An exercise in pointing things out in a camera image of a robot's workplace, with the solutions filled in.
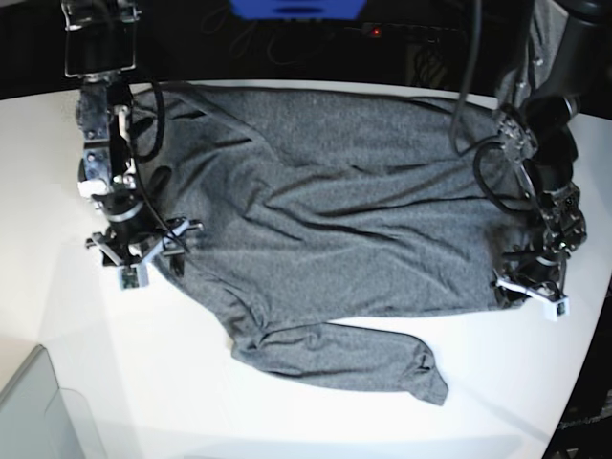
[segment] gray long-sleeve shirt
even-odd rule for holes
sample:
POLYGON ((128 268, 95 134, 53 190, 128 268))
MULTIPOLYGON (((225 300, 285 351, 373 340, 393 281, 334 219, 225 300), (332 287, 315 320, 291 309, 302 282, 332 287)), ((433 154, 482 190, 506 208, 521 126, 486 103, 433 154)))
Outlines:
MULTIPOLYGON (((139 104, 138 116, 154 106, 139 104)), ((326 322, 499 309, 493 268, 525 232, 483 197, 473 152, 451 151, 449 116, 310 91, 187 87, 166 105, 164 148, 142 172, 169 166, 162 214, 206 230, 189 236, 184 278, 157 266, 218 317, 233 356, 303 383, 441 404, 448 389, 421 340, 326 322)), ((488 111, 465 120, 470 142, 494 131, 488 111)), ((517 195, 501 154, 483 172, 517 195)))

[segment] metal bracket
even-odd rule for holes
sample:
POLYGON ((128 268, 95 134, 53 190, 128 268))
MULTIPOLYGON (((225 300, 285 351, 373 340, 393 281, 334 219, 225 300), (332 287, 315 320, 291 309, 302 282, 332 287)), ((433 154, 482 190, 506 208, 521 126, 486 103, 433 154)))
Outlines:
POLYGON ((510 104, 502 105, 498 112, 498 133, 503 143, 506 158, 513 164, 534 156, 537 140, 529 126, 522 120, 518 111, 510 104))
POLYGON ((553 205, 542 210, 547 231, 544 244, 553 251, 575 251, 586 240, 586 223, 579 210, 580 190, 570 183, 557 193, 548 193, 553 205))
POLYGON ((85 84, 81 88, 77 121, 83 132, 83 167, 86 183, 79 185, 81 195, 103 195, 112 186, 110 132, 107 113, 107 87, 104 83, 85 84))
POLYGON ((550 297, 534 289, 512 282, 506 277, 498 277, 495 286, 526 295, 539 301, 544 307, 544 317, 552 322, 557 322, 559 317, 570 315, 570 299, 567 295, 561 295, 557 298, 550 297))
MULTIPOLYGON (((172 230, 174 237, 179 237, 188 230, 202 230, 204 227, 199 222, 190 222, 185 219, 177 228, 172 230)), ((173 238, 169 235, 160 238, 160 240, 151 248, 142 254, 142 257, 138 263, 131 263, 129 265, 119 266, 117 269, 117 276, 122 290, 127 289, 139 289, 146 287, 149 284, 149 276, 147 264, 153 261, 153 258, 160 253, 171 252, 171 254, 180 254, 183 251, 177 251, 173 238)))

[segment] blue device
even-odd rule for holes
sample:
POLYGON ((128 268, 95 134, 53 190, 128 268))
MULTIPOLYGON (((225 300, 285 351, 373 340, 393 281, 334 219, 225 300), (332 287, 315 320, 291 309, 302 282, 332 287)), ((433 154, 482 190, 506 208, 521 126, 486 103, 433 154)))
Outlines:
POLYGON ((231 0, 245 19, 355 19, 366 0, 231 0))

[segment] black cable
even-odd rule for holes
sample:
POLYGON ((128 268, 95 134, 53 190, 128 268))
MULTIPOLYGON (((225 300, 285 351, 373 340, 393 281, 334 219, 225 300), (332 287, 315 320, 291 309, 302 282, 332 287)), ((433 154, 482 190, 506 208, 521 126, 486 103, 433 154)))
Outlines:
POLYGON ((231 42, 231 45, 229 45, 229 56, 232 59, 241 59, 247 53, 258 24, 259 21, 251 22, 245 28, 245 30, 236 36, 236 38, 234 38, 234 40, 231 42))
POLYGON ((228 18, 231 14, 231 5, 224 5, 219 7, 209 14, 205 15, 200 21, 200 32, 204 35, 214 35, 219 32, 223 26, 228 22, 228 18), (212 27, 207 27, 213 19, 219 18, 216 23, 213 23, 212 27))
POLYGON ((476 151, 476 154, 474 155, 474 161, 472 163, 474 180, 476 181, 476 183, 478 184, 478 187, 483 192, 483 194, 486 196, 486 198, 489 201, 491 201, 492 204, 494 204, 499 210, 501 210, 507 215, 511 215, 512 217, 521 217, 521 218, 525 217, 530 213, 528 210, 520 210, 517 208, 509 208, 508 206, 506 206, 495 195, 495 193, 491 191, 491 189, 489 188, 489 186, 487 186, 487 183, 485 182, 485 179, 482 176, 480 165, 482 163, 483 158, 485 157, 487 153, 493 150, 499 150, 499 149, 501 149, 500 142, 485 142, 485 143, 482 143, 478 147, 478 150, 476 151))
POLYGON ((505 261, 534 261, 544 254, 543 251, 506 251, 501 254, 505 261))
POLYGON ((164 144, 164 136, 165 136, 165 104, 164 104, 164 93, 162 92, 162 86, 160 83, 147 72, 145 73, 145 77, 148 82, 151 84, 151 88, 153 89, 153 95, 155 96, 155 106, 157 110, 157 129, 155 131, 155 142, 153 143, 153 148, 146 155, 135 155, 136 161, 142 164, 149 163, 153 161, 160 154, 162 150, 162 145, 164 144))
POLYGON ((463 111, 466 105, 468 93, 470 92, 471 81, 474 77, 476 61, 478 60, 478 49, 480 48, 480 34, 482 31, 482 0, 472 1, 473 18, 468 64, 466 65, 466 71, 464 72, 463 81, 461 83, 459 99, 457 100, 457 104, 455 105, 455 111, 452 115, 452 122, 450 123, 450 129, 448 131, 450 145, 454 149, 457 156, 462 156, 462 153, 459 151, 459 147, 457 146, 457 130, 459 128, 459 121, 463 115, 463 111))
POLYGON ((139 160, 134 154, 134 151, 131 147, 129 148, 129 150, 132 153, 132 157, 134 158, 134 178, 136 179, 136 187, 140 191, 144 204, 147 206, 147 208, 153 215, 153 218, 155 218, 155 220, 157 221, 158 225, 165 231, 165 236, 172 239, 172 241, 181 246, 186 253, 189 253, 189 248, 187 247, 186 243, 182 241, 179 237, 177 237, 176 234, 174 234, 174 232, 172 231, 172 229, 170 229, 170 227, 162 218, 160 213, 155 209, 153 203, 151 203, 148 193, 146 192, 146 188, 144 187, 144 183, 142 182, 141 170, 138 165, 139 160))
POLYGON ((276 38, 276 34, 275 34, 270 39, 270 41, 268 42, 268 46, 266 47, 266 55, 268 57, 268 60, 270 60, 270 62, 272 64, 277 65, 279 67, 284 67, 284 66, 287 66, 287 65, 296 65, 296 64, 298 64, 299 63, 298 60, 285 60, 285 61, 281 61, 281 60, 276 59, 276 57, 274 57, 272 49, 274 47, 274 44, 276 43, 276 39, 277 38, 276 38))
POLYGON ((473 150, 477 150, 491 142, 497 142, 499 140, 498 136, 488 136, 485 137, 484 139, 481 139, 478 142, 474 142, 472 145, 470 145, 468 148, 466 148, 465 150, 463 150, 461 152, 461 156, 466 156, 468 153, 472 152, 473 150))

